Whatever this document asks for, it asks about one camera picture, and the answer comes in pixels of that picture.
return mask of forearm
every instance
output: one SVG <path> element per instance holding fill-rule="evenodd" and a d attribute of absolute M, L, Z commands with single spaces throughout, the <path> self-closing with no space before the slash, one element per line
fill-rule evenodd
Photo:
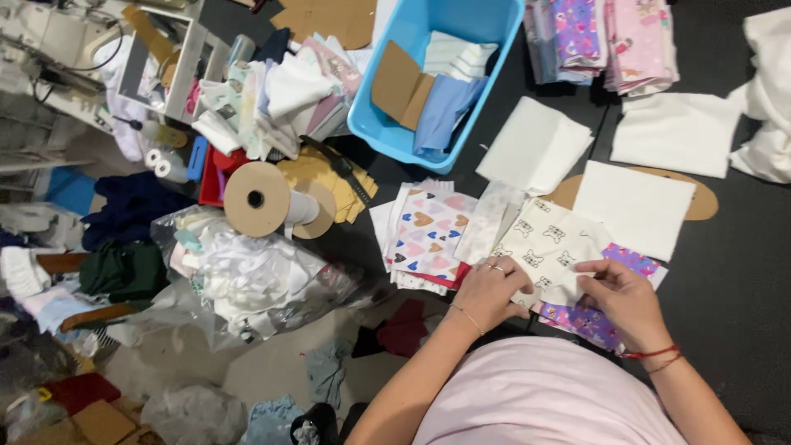
<path fill-rule="evenodd" d="M 373 399 L 346 443 L 412 443 L 434 398 L 478 336 L 462 317 L 451 309 L 426 344 Z"/>
<path fill-rule="evenodd" d="M 673 354 L 644 359 L 646 369 L 657 369 Z M 651 374 L 668 415 L 690 445 L 749 445 L 717 395 L 686 359 Z"/>

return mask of dark green fabric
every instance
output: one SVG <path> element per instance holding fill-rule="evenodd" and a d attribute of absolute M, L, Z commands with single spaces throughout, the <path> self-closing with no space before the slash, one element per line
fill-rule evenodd
<path fill-rule="evenodd" d="M 147 242 L 105 242 L 80 264 L 80 291 L 110 302 L 152 299 L 168 285 L 162 253 Z"/>

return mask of glue bottle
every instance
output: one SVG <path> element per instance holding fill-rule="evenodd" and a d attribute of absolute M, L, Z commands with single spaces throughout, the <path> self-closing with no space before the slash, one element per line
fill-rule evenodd
<path fill-rule="evenodd" d="M 118 116 L 113 116 L 115 119 L 129 124 L 132 129 L 140 131 L 148 139 L 155 140 L 160 143 L 167 144 L 175 148 L 181 148 L 187 145 L 187 133 L 175 128 L 162 125 L 156 120 L 126 120 Z"/>

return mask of person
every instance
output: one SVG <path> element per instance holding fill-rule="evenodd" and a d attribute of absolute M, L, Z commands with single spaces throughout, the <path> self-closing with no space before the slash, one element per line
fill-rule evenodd
<path fill-rule="evenodd" d="M 630 352 L 646 355 L 656 394 L 558 338 L 508 338 L 465 356 L 506 318 L 529 316 L 510 302 L 517 290 L 532 293 L 527 273 L 511 257 L 490 257 L 470 271 L 437 330 L 373 399 L 346 444 L 749 444 L 673 344 L 649 281 L 617 261 L 576 270 L 595 274 L 577 278 L 584 302 L 607 315 Z"/>

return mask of table surface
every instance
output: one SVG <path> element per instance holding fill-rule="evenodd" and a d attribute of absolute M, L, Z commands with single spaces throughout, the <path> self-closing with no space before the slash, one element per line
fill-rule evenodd
<path fill-rule="evenodd" d="M 678 2 L 672 14 L 681 80 L 669 91 L 725 97 L 748 81 L 753 71 L 743 19 L 788 5 L 788 0 Z M 233 2 L 206 0 L 200 21 L 225 41 L 245 33 L 262 44 L 274 30 L 268 18 L 280 9 L 268 2 L 252 16 Z M 453 171 L 443 177 L 455 181 L 458 192 L 483 192 L 487 181 L 475 174 L 485 154 L 481 145 L 492 143 L 521 96 L 564 112 L 596 134 L 569 176 L 582 173 L 588 159 L 609 162 L 619 99 L 601 89 L 601 78 L 591 88 L 537 86 L 524 42 L 520 31 Z M 759 125 L 743 118 L 733 149 L 750 139 Z M 355 137 L 333 143 L 378 183 L 374 205 L 395 199 L 402 182 L 436 176 L 378 154 Z M 657 292 L 665 321 L 685 356 L 739 424 L 791 438 L 791 382 L 786 374 L 791 368 L 791 304 L 786 300 L 791 273 L 785 259 L 791 252 L 791 235 L 785 229 L 791 221 L 789 186 L 734 169 L 724 180 L 693 177 L 714 191 L 720 209 L 712 219 L 683 224 L 670 272 Z M 325 256 L 383 271 L 368 212 L 355 224 L 334 224 L 324 236 L 304 244 Z"/>

